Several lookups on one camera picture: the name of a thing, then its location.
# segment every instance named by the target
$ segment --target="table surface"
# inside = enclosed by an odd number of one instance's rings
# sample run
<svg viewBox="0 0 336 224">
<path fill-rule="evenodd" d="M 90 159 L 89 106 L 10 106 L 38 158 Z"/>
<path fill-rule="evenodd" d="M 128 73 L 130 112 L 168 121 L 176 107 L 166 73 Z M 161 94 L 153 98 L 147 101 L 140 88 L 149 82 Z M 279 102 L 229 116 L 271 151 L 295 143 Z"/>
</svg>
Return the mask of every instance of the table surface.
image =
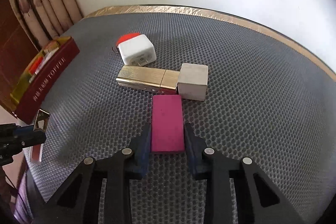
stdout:
<svg viewBox="0 0 336 224">
<path fill-rule="evenodd" d="M 336 192 L 335 82 L 268 35 L 179 13 L 86 18 L 65 33 L 81 52 L 42 104 L 51 113 L 47 140 L 41 165 L 29 167 L 43 198 L 83 158 L 113 155 L 151 121 L 153 94 L 115 81 L 123 62 L 112 47 L 130 32 L 154 44 L 157 60 L 149 67 L 209 66 L 206 100 L 183 100 L 184 121 L 225 156 L 251 157 L 314 223 Z M 192 179 L 185 154 L 151 155 L 147 176 L 130 187 L 134 223 L 203 222 L 206 182 Z M 232 213 L 236 221 L 234 198 Z"/>
</svg>

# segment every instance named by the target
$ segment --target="orange-red object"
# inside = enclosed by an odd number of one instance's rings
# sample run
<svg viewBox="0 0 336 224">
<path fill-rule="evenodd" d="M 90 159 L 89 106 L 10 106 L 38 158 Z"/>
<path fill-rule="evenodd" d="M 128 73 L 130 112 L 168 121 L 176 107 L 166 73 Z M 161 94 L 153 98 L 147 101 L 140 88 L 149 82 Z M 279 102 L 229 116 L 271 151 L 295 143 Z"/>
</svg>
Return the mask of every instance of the orange-red object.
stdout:
<svg viewBox="0 0 336 224">
<path fill-rule="evenodd" d="M 39 57 L 35 60 L 35 62 L 32 64 L 32 66 L 29 68 L 29 73 L 30 73 L 31 75 L 33 75 L 33 73 L 35 72 L 35 70 L 37 69 L 37 67 L 39 66 L 39 64 L 41 64 L 42 60 L 43 60 L 43 57 L 42 57 L 42 56 L 39 56 Z"/>
<path fill-rule="evenodd" d="M 139 33 L 139 32 L 134 32 L 134 33 L 128 33 L 128 34 L 125 34 L 125 35 L 121 36 L 121 37 L 118 39 L 118 41 L 117 41 L 117 43 L 116 43 L 115 45 L 118 47 L 118 45 L 119 45 L 120 43 L 122 43 L 122 42 L 124 42 L 124 41 L 126 41 L 126 40 L 128 40 L 128 39 L 131 39 L 131 38 L 133 38 L 133 37 L 137 37 L 137 36 L 139 36 L 139 35 L 141 35 L 141 33 Z"/>
</svg>

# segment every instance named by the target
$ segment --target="gold tape edge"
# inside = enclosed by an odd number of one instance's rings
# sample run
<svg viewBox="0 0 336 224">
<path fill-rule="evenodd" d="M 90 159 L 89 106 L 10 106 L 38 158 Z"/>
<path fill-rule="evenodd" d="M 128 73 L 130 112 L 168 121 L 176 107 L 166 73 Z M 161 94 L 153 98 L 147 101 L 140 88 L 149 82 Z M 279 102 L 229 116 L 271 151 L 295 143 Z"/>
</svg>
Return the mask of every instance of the gold tape edge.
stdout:
<svg viewBox="0 0 336 224">
<path fill-rule="evenodd" d="M 245 27 L 256 32 L 262 33 L 269 37 L 272 37 L 283 44 L 291 47 L 295 51 L 299 52 L 303 56 L 307 57 L 311 62 L 317 65 L 320 69 L 322 69 L 327 75 L 332 78 L 336 82 L 336 73 L 329 68 L 322 60 L 320 60 L 315 54 L 305 49 L 303 46 L 298 44 L 292 39 L 281 35 L 280 33 L 269 29 L 268 27 L 259 25 L 257 23 L 237 18 L 231 15 L 221 14 L 219 12 L 215 12 L 212 10 L 192 8 L 192 7 L 181 7 L 181 6 L 149 6 L 149 5 L 129 5 L 129 6 L 110 6 L 99 9 L 93 13 L 90 13 L 85 18 L 89 17 L 98 17 L 98 16 L 107 16 L 107 15 L 119 15 L 119 14 L 133 14 L 133 13 L 170 13 L 170 14 L 181 14 L 181 15 L 191 15 L 191 16 L 199 16 L 206 17 L 215 20 L 225 21 L 228 23 L 232 23 L 235 25 L 239 25 L 241 27 Z"/>
</svg>

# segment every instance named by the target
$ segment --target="gray mesh fabric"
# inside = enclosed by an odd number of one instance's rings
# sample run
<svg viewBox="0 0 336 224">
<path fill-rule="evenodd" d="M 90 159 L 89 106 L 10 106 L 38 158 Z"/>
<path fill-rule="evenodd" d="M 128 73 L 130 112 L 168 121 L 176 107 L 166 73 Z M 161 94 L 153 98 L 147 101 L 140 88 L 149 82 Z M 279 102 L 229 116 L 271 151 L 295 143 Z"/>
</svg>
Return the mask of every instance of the gray mesh fabric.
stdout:
<svg viewBox="0 0 336 224">
<path fill-rule="evenodd" d="M 208 65 L 206 100 L 183 100 L 185 122 L 225 156 L 250 156 L 307 223 L 322 214 L 336 192 L 335 82 L 273 38 L 164 13 L 88 18 L 65 33 L 81 52 L 42 104 L 51 113 L 47 141 L 42 164 L 29 164 L 45 200 L 84 157 L 113 155 L 150 122 L 153 94 L 115 81 L 123 62 L 112 47 L 130 32 L 154 44 L 157 61 L 149 67 Z M 202 223 L 205 191 L 184 154 L 152 155 L 145 179 L 131 182 L 133 222 Z"/>
</svg>

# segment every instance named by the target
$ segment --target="pink rectangular block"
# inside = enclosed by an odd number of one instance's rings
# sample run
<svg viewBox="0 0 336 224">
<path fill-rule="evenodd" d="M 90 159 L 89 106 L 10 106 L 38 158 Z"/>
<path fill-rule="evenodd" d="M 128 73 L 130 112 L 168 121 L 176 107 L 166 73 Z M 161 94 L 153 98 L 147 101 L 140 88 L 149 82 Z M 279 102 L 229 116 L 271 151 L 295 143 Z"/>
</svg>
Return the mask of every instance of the pink rectangular block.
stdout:
<svg viewBox="0 0 336 224">
<path fill-rule="evenodd" d="M 154 95 L 152 109 L 153 153 L 184 151 L 183 112 L 180 95 Z"/>
</svg>

